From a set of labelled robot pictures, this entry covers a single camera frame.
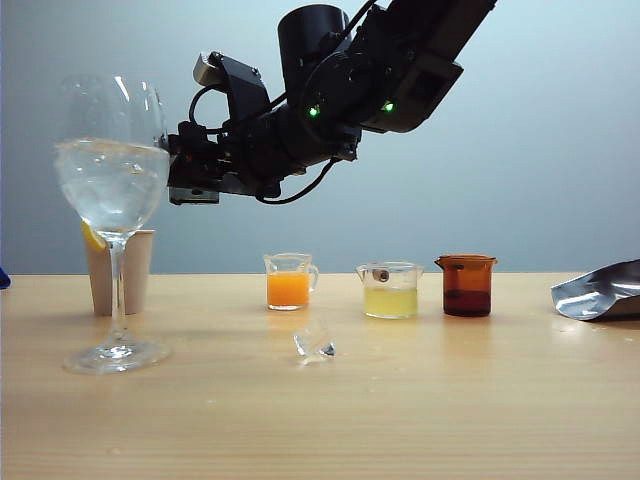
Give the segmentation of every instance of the lemon slice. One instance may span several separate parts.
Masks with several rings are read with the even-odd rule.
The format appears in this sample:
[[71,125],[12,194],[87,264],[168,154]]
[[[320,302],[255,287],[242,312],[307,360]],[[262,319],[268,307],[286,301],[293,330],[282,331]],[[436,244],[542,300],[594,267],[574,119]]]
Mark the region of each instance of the lemon slice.
[[93,229],[83,220],[80,224],[82,228],[82,235],[84,236],[87,244],[96,252],[101,252],[107,248],[107,242],[104,238],[98,235]]

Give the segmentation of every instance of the measuring cup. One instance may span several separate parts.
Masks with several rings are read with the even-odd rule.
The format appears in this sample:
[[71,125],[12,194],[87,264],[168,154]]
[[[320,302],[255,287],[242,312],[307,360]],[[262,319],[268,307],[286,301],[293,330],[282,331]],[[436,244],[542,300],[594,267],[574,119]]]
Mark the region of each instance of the measuring cup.
[[364,286],[364,313],[407,318],[418,313],[418,279],[424,267],[409,262],[371,262],[356,267]]
[[263,255],[267,270],[267,306],[270,310],[298,310],[309,304],[309,292],[318,283],[318,267],[308,253]]
[[442,255],[436,265],[444,272],[444,313],[482,317],[491,312],[491,271],[495,257],[461,253]]

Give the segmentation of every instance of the silver foil bag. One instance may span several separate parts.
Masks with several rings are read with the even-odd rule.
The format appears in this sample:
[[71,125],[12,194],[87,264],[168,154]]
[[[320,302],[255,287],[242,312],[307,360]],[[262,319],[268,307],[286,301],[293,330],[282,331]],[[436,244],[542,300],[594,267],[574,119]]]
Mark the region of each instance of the silver foil bag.
[[551,287],[556,310],[576,320],[640,316],[640,260],[615,263]]

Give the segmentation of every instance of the blue object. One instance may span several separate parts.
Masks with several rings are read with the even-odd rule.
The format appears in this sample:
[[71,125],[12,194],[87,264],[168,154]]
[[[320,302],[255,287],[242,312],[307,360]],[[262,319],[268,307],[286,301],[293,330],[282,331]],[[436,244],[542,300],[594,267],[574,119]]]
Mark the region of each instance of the blue object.
[[4,290],[5,288],[8,288],[9,285],[11,285],[11,279],[9,278],[9,275],[4,273],[4,270],[2,270],[2,267],[0,267],[0,290]]

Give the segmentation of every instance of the brown liquid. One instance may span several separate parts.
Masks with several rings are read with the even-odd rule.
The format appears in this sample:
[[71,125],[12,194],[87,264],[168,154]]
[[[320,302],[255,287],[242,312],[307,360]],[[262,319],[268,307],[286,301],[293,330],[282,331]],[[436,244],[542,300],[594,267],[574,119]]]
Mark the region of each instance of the brown liquid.
[[491,312],[491,295],[479,290],[447,290],[444,313],[465,317],[481,317]]

